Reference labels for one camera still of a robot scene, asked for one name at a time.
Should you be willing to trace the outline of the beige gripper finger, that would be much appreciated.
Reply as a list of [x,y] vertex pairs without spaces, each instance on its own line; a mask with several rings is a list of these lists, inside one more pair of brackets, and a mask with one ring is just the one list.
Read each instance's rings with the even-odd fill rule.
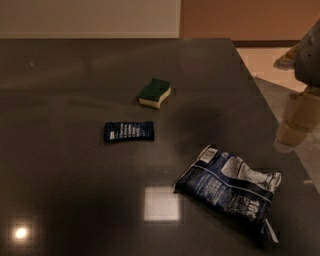
[[297,128],[312,131],[320,123],[320,89],[306,87],[291,97],[287,122]]
[[311,130],[301,126],[291,126],[282,122],[276,132],[277,141],[281,144],[296,147],[311,133]]

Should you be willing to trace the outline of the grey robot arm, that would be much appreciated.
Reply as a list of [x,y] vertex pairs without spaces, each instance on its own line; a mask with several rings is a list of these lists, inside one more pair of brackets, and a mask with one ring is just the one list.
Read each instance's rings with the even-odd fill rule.
[[292,151],[320,123],[320,20],[297,46],[294,75],[306,88],[287,99],[274,142],[280,152]]

